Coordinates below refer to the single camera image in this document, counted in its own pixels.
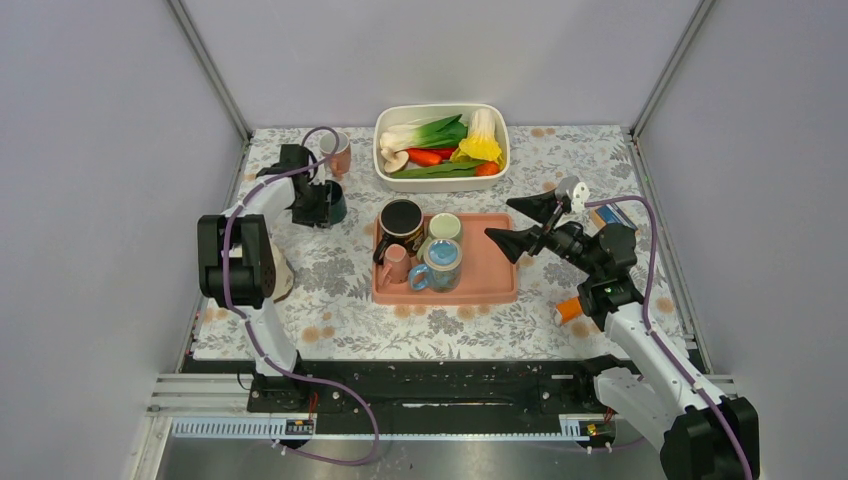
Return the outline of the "large pink mug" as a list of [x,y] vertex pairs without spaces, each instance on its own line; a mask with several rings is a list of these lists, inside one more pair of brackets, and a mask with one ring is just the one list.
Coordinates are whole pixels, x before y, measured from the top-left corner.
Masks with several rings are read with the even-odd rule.
[[341,179],[350,171],[352,152],[349,136],[344,132],[325,133],[319,140],[319,150],[330,173]]

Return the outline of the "blue patterned mug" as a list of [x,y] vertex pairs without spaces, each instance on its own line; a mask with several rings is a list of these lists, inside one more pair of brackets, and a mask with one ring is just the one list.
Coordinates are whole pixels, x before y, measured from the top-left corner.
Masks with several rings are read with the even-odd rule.
[[451,292],[460,283],[462,261],[463,251],[456,241],[433,240],[425,248],[422,262],[409,271],[409,286],[413,291]]

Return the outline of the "dark teal mug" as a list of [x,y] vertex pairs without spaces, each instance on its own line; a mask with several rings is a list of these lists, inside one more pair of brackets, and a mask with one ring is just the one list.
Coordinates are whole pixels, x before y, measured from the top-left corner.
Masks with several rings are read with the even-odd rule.
[[347,215],[347,203],[343,187],[336,181],[329,180],[328,188],[328,221],[329,225],[341,223]]

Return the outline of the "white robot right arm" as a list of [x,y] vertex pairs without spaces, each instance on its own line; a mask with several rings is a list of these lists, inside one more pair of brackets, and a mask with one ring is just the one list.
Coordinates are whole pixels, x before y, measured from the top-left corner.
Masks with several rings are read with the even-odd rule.
[[608,223],[589,236],[578,222],[562,223],[580,203],[569,187],[506,203],[534,226],[489,228],[487,236],[511,263],[549,250],[584,272],[566,307],[591,318],[638,369],[632,373],[611,355],[586,361],[584,377],[573,386],[577,405],[623,416],[657,450],[668,479],[759,478],[758,413],[746,398],[716,387],[652,319],[650,292],[639,290],[630,274],[637,263],[635,229]]

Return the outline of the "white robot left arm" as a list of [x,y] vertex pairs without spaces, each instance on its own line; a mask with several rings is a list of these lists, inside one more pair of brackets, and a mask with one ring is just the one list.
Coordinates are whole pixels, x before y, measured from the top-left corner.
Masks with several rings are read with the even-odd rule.
[[239,203],[197,223],[201,293],[238,317],[255,362],[252,393],[288,411],[307,404],[311,387],[295,372],[300,355],[272,299],[278,280],[291,282],[294,274],[274,252],[267,224],[289,210],[297,225],[329,227],[331,189],[313,182],[318,165],[305,146],[284,144]]

